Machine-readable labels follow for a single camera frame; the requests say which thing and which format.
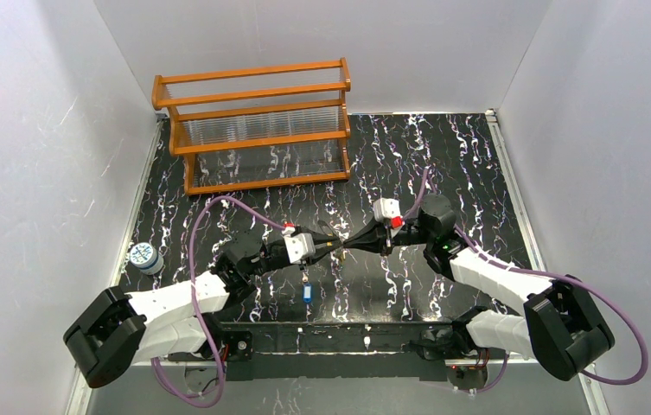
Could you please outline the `silver keyring holder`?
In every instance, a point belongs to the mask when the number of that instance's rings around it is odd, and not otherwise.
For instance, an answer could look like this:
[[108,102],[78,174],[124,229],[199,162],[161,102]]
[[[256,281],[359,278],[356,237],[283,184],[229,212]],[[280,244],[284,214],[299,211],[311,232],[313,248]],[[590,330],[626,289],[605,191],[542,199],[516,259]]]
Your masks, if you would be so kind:
[[325,259],[330,256],[337,263],[343,264],[347,257],[346,249],[343,247],[343,239],[325,220],[318,220],[316,224],[321,230],[316,243],[316,259]]

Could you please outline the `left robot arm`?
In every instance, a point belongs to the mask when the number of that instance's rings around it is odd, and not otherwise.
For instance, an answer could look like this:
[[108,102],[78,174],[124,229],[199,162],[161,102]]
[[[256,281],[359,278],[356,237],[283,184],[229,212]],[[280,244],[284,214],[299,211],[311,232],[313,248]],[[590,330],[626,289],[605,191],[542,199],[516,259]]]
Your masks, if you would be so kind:
[[175,353],[199,353],[208,339],[197,315],[243,303],[254,279],[291,265],[312,265],[341,246],[335,235],[294,227],[265,243],[245,231],[229,240],[214,265],[193,282],[125,293],[109,287],[62,336],[91,388],[106,386],[130,366]]

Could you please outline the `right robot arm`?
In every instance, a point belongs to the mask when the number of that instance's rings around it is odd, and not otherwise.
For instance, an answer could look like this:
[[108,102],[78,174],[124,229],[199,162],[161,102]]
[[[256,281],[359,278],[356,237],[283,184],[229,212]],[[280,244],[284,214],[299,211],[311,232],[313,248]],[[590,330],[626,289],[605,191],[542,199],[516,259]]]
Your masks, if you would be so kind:
[[421,245],[435,273],[508,307],[507,314],[473,307],[447,329],[415,342],[420,354],[498,348],[535,359],[554,378],[570,380],[615,345],[602,313],[575,278],[532,276],[470,246],[456,230],[456,212],[443,195],[426,195],[412,218],[401,214],[398,201],[379,199],[373,218],[343,245],[382,256],[397,246]]

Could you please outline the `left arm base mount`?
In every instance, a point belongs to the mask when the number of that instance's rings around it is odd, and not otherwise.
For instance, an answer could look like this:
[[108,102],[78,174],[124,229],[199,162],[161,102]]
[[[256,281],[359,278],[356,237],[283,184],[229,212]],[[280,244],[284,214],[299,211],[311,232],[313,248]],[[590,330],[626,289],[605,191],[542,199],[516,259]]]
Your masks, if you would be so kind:
[[[214,331],[214,339],[219,342],[218,350],[223,362],[249,361],[253,355],[253,335],[249,330],[233,329]],[[168,361],[200,362],[214,361],[211,348],[205,342],[198,352],[173,353],[167,357]]]

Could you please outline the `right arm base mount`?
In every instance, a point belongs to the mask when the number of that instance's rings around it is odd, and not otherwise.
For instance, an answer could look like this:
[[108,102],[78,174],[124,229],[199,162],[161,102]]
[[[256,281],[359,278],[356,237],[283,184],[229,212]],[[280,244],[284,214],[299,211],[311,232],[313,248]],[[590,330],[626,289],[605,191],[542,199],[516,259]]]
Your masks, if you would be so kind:
[[476,346],[466,333],[448,327],[427,329],[417,340],[405,346],[425,361],[461,361],[448,363],[450,381],[488,383],[488,364],[497,348]]

